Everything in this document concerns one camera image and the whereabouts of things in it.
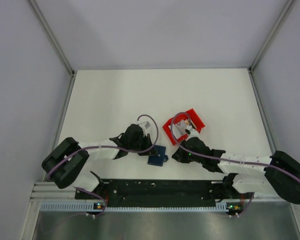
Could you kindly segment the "blue leather card holder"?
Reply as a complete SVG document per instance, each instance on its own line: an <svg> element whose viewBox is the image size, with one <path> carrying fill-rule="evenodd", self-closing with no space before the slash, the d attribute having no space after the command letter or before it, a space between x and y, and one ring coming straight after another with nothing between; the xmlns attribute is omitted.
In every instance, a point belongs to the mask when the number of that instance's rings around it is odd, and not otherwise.
<svg viewBox="0 0 300 240"><path fill-rule="evenodd" d="M156 150L156 154L148 157L147 164L162 167L169 160L169 157L166 155L167 148L162 145L155 145L153 149Z"/></svg>

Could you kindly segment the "red plastic bin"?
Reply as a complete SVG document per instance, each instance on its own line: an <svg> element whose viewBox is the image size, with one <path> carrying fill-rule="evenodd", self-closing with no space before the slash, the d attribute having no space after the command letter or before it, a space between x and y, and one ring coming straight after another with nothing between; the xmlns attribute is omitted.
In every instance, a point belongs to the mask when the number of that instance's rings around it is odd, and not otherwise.
<svg viewBox="0 0 300 240"><path fill-rule="evenodd" d="M170 118L162 126L173 146L176 145L173 135L177 142L180 143L181 141L187 139L191 130L196 130L198 133L200 133L204 127L204 122L193 108L187 110L185 113L177 114L174 120Z"/></svg>

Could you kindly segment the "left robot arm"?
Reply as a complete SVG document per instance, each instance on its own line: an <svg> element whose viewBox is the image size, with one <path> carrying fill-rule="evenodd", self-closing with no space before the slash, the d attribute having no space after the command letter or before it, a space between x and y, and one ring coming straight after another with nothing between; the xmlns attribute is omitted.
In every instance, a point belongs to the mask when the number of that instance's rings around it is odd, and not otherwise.
<svg viewBox="0 0 300 240"><path fill-rule="evenodd" d="M92 198L99 198L104 191L102 180L92 170L97 160L116 160L128 153L139 156L157 154L151 141L148 121L131 124L119 136L102 142L77 142L73 137L65 138L42 162L47 179L59 189L74 187L86 190Z"/></svg>

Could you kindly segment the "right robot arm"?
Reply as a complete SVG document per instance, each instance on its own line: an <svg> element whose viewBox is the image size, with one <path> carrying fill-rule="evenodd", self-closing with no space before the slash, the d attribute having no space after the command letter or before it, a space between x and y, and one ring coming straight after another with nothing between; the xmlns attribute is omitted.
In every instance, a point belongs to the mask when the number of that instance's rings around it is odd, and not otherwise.
<svg viewBox="0 0 300 240"><path fill-rule="evenodd" d="M284 151L270 156L246 156L209 148L198 137L182 141L172 155L179 163L196 162L212 173L233 179L223 185L229 198L239 194L277 194L283 200L300 205L300 163Z"/></svg>

